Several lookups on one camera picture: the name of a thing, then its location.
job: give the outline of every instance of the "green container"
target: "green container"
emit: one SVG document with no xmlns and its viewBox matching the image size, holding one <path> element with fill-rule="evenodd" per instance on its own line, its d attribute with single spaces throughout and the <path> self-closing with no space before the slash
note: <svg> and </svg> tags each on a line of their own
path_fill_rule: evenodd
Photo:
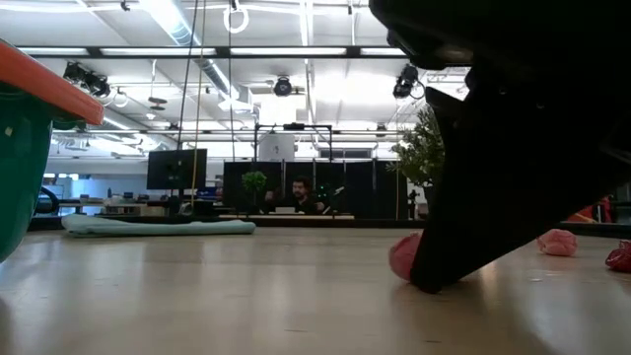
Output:
<svg viewBox="0 0 631 355">
<path fill-rule="evenodd" d="M 0 83 L 0 262 L 18 247 L 31 222 L 53 123 L 59 129 L 85 125 L 31 94 Z"/>
</svg>

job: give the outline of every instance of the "pink ball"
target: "pink ball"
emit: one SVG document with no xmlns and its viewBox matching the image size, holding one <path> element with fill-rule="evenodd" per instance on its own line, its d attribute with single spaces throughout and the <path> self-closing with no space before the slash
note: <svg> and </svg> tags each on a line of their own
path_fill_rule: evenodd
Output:
<svg viewBox="0 0 631 355">
<path fill-rule="evenodd" d="M 420 232 L 412 232 L 390 248 L 390 269 L 403 280 L 410 280 L 410 270 L 412 270 L 414 255 L 416 255 L 418 244 L 421 242 L 421 236 Z"/>
<path fill-rule="evenodd" d="M 552 229 L 536 239 L 539 250 L 548 255 L 572 256 L 578 247 L 572 232 Z"/>
</svg>

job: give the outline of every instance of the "orange rim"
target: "orange rim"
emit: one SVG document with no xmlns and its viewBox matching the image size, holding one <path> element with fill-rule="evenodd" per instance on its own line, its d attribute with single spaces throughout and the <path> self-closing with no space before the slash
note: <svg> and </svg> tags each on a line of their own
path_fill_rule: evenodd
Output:
<svg viewBox="0 0 631 355">
<path fill-rule="evenodd" d="M 0 82 L 42 99 L 86 123 L 103 123 L 104 107 L 17 48 L 0 41 Z"/>
</svg>

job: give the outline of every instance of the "teal bin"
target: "teal bin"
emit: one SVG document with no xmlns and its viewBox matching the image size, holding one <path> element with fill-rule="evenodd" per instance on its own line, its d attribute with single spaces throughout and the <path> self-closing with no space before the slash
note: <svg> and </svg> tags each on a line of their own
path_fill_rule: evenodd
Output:
<svg viewBox="0 0 631 355">
<path fill-rule="evenodd" d="M 31 222 L 52 127 L 101 124 L 103 114 L 99 102 L 0 41 L 0 262 Z"/>
</svg>

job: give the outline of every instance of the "computer monitor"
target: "computer monitor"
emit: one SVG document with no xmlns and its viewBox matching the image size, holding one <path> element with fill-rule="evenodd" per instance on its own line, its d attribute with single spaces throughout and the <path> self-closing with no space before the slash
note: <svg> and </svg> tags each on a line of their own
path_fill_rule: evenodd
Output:
<svg viewBox="0 0 631 355">
<path fill-rule="evenodd" d="M 195 188 L 206 187 L 206 156 L 205 149 L 197 150 Z M 194 162 L 194 150 L 150 152 L 147 189 L 193 188 Z"/>
</svg>

